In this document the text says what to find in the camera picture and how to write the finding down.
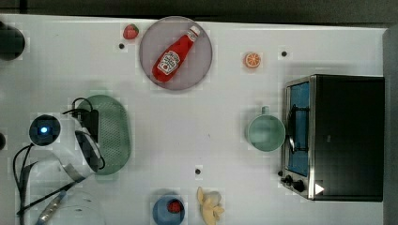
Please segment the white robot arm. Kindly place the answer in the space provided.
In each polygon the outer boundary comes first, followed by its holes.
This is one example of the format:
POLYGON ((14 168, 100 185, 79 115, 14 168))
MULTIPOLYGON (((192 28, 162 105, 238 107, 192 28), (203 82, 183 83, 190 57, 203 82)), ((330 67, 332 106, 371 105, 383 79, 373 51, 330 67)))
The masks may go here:
POLYGON ((67 114, 41 114, 12 163, 18 225, 105 225, 100 203, 76 186, 103 167, 97 137, 67 114))

